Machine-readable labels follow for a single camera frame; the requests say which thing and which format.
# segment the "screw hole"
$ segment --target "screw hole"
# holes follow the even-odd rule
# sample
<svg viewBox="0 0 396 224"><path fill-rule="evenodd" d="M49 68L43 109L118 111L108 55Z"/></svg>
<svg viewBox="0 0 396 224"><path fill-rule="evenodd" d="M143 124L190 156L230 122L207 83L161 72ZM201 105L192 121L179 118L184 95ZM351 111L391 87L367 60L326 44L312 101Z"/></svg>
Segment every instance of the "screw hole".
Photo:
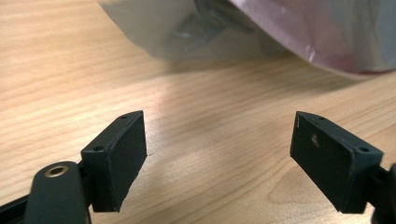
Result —
<svg viewBox="0 0 396 224"><path fill-rule="evenodd" d="M94 151L103 151L103 147L94 147L93 150Z"/></svg>
<svg viewBox="0 0 396 224"><path fill-rule="evenodd" d="M60 176L63 175L64 173L67 172L69 168L67 166L55 166L52 167L51 169L49 169L45 176L46 177L56 177L56 176Z"/></svg>
<svg viewBox="0 0 396 224"><path fill-rule="evenodd" d="M370 151L370 149L368 149L367 147L360 147L359 150L362 151L362 152L369 152Z"/></svg>

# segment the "black plastic part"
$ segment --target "black plastic part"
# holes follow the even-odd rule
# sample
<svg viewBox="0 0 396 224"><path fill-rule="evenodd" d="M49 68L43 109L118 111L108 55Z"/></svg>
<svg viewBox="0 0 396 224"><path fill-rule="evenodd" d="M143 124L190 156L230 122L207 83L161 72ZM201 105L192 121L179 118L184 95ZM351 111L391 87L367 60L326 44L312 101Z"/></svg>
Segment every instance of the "black plastic part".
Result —
<svg viewBox="0 0 396 224"><path fill-rule="evenodd" d="M57 162L35 175L23 223L91 223L74 162Z"/></svg>
<svg viewBox="0 0 396 224"><path fill-rule="evenodd" d="M396 223L396 164L389 172L381 168L370 176L365 195L375 207L372 223Z"/></svg>
<svg viewBox="0 0 396 224"><path fill-rule="evenodd" d="M20 224L23 223L23 215L27 204L27 195L15 201L0 206L0 223Z"/></svg>
<svg viewBox="0 0 396 224"><path fill-rule="evenodd" d="M143 111L114 120L81 150L81 157L84 170L94 177L93 211L119 212L147 157Z"/></svg>
<svg viewBox="0 0 396 224"><path fill-rule="evenodd" d="M383 153L331 121L297 112L290 155L342 213L362 213Z"/></svg>

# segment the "table surface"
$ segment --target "table surface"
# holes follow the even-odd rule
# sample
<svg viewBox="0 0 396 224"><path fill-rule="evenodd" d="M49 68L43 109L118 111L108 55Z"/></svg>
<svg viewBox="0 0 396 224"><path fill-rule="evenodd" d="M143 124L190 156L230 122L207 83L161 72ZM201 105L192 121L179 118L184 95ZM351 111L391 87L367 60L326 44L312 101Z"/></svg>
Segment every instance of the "table surface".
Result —
<svg viewBox="0 0 396 224"><path fill-rule="evenodd" d="M337 213L290 158L295 112L331 119L396 161L396 74L363 81L286 54L165 62L96 1L0 2L0 204L144 110L148 157L119 214L93 223L369 223Z"/></svg>

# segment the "plastic bag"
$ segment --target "plastic bag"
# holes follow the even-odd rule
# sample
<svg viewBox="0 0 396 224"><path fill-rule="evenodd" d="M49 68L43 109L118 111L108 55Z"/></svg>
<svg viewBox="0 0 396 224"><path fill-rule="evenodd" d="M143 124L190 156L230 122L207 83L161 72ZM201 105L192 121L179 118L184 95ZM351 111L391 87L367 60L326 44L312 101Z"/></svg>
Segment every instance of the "plastic bag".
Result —
<svg viewBox="0 0 396 224"><path fill-rule="evenodd" d="M338 73L396 69L396 1L129 0L103 8L131 41L164 59L249 59L283 46Z"/></svg>
<svg viewBox="0 0 396 224"><path fill-rule="evenodd" d="M102 7L133 43L162 59L250 59L286 51L226 0L129 0Z"/></svg>

